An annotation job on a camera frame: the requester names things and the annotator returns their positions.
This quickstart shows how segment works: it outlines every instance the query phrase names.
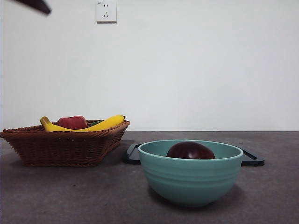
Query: ceramic bowl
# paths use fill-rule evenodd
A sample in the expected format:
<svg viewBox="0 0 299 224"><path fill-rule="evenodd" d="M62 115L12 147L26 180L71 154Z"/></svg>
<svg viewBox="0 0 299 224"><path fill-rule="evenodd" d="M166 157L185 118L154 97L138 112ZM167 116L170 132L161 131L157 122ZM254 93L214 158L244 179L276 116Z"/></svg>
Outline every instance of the ceramic bowl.
<svg viewBox="0 0 299 224"><path fill-rule="evenodd" d="M166 157L176 143L195 141L211 149L216 159ZM201 207L220 199L234 185L243 151L238 147L202 140L158 140L141 144L140 161L149 185L167 200Z"/></svg>

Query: black cutting board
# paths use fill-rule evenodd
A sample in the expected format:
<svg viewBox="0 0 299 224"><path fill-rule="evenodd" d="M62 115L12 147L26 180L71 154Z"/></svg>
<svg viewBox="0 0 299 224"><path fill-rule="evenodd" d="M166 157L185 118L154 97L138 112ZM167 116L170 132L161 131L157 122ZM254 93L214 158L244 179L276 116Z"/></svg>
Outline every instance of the black cutting board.
<svg viewBox="0 0 299 224"><path fill-rule="evenodd" d="M123 162L128 164L140 164L139 152L138 147L141 144L133 144L127 149L127 151L123 155ZM250 152L249 150L245 149L245 147L239 147L243 152L243 159L241 166L243 167L259 167L265 164L265 159L261 156Z"/></svg>

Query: gray countertop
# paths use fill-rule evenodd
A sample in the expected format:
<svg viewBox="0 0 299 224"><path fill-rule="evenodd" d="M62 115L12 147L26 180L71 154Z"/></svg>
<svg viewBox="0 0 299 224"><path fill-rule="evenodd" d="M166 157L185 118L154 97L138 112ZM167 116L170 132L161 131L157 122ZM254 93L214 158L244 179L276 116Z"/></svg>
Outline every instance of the gray countertop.
<svg viewBox="0 0 299 224"><path fill-rule="evenodd" d="M140 165L122 162L133 143L211 140L265 158L241 167L233 188L203 208L173 205L148 185ZM1 140L2 224L288 223L299 220L299 132L126 131L121 145L93 168L24 167Z"/></svg>

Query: electrical outlet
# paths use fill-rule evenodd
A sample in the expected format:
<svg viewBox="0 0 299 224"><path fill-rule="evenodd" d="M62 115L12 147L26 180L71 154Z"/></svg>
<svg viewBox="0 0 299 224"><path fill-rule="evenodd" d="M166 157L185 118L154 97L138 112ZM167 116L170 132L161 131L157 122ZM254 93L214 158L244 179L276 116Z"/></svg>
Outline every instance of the electrical outlet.
<svg viewBox="0 0 299 224"><path fill-rule="evenodd" d="M97 23L116 22L116 0L97 0L96 21Z"/></svg>

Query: dark red apple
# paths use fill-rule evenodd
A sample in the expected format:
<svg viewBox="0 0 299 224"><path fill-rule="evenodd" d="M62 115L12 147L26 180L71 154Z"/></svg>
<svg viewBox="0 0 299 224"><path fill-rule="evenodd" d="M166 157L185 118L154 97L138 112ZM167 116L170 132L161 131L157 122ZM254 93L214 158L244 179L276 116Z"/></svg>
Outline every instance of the dark red apple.
<svg viewBox="0 0 299 224"><path fill-rule="evenodd" d="M182 141L173 145L167 157L181 158L181 159L215 159L215 155L211 149L194 141Z"/></svg>
<svg viewBox="0 0 299 224"><path fill-rule="evenodd" d="M69 118L60 118L58 125L69 129L87 128L87 122L83 116L73 116Z"/></svg>

